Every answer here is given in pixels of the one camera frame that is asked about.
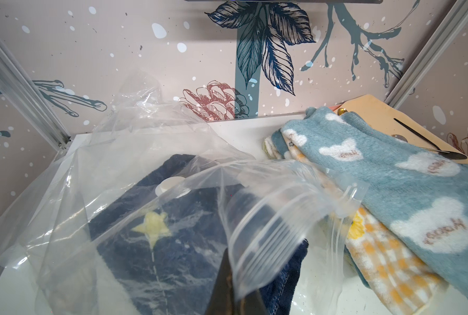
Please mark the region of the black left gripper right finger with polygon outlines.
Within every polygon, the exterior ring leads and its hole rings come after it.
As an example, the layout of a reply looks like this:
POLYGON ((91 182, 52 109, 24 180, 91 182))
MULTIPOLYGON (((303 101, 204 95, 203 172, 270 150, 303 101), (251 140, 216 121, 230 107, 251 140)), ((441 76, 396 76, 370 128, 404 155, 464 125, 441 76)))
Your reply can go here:
POLYGON ((253 291, 239 302, 241 315, 266 315, 267 310, 259 291, 253 291))

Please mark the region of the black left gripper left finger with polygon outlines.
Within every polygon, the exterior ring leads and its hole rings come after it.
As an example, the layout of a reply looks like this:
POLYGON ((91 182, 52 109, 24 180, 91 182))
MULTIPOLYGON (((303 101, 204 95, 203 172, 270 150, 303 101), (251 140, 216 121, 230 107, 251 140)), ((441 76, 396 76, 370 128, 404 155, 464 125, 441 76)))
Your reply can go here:
POLYGON ((222 262, 212 290, 205 315, 234 315, 236 304, 233 290, 233 275, 228 249, 223 253, 222 262))

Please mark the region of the navy blue star blanket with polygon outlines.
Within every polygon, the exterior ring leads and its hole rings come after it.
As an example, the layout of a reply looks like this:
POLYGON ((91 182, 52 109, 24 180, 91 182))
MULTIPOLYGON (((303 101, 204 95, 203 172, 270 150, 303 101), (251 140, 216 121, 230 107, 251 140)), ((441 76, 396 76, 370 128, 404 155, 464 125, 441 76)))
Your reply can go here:
MULTIPOLYGON (((172 177, 189 177, 212 162, 175 154, 142 178, 88 224, 92 240, 157 197, 172 177)), ((97 246, 114 279, 139 314, 203 314, 210 300, 227 238, 218 215, 219 188, 200 188, 130 221, 97 246), (171 228, 191 218, 192 227, 171 228), (157 228, 163 220, 160 235, 157 228)), ((265 314, 289 314, 309 242, 304 239, 275 279, 259 293, 265 314)))

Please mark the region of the clear plastic vacuum bag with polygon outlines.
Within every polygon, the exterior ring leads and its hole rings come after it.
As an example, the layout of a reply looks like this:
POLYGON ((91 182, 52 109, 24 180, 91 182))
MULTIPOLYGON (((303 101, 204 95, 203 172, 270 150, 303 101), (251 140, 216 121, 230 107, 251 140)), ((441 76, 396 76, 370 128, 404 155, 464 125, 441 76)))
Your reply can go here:
POLYGON ((347 225, 366 185, 315 164, 255 160, 185 106, 161 101, 156 81, 136 77, 108 119, 0 219, 0 314, 139 314, 97 246, 200 188, 219 188, 236 314, 240 300, 272 282, 304 239, 309 247, 289 314, 336 313, 347 225), (212 162, 92 240, 89 222, 175 154, 212 162))

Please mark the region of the beige checkered blanket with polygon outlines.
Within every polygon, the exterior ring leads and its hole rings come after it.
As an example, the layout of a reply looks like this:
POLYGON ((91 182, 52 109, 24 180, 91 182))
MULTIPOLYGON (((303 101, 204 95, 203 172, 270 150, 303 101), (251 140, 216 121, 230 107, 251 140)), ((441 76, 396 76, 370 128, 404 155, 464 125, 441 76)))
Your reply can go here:
POLYGON ((449 287, 364 206, 353 218, 345 248, 391 314, 421 314, 449 287))

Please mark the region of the teal cloud pattern blanket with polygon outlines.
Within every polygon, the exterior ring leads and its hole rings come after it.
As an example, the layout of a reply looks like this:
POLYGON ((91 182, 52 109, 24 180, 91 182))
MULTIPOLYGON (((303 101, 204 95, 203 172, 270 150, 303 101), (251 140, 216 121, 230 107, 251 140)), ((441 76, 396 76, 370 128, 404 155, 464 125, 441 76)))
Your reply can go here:
POLYGON ((285 138, 283 137, 280 130, 276 130, 271 136, 272 143, 279 156, 285 160, 291 160, 292 156, 290 154, 288 145, 286 144, 285 138))

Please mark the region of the light blue bear blanket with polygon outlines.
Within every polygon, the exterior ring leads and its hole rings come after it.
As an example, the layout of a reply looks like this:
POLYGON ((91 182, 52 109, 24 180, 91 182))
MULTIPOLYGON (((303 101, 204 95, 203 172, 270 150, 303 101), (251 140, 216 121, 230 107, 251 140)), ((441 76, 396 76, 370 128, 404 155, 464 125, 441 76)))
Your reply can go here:
POLYGON ((468 299, 468 165, 309 108, 281 133, 314 163, 367 182, 365 207, 468 299))

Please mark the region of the white teal patterned blanket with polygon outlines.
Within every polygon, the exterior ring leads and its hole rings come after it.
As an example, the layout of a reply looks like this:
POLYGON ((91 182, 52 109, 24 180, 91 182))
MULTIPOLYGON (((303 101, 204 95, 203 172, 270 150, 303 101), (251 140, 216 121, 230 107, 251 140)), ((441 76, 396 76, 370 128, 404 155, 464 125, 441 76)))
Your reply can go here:
POLYGON ((282 160, 283 159, 283 157, 277 150, 270 136, 264 139, 262 148, 270 160, 282 160))

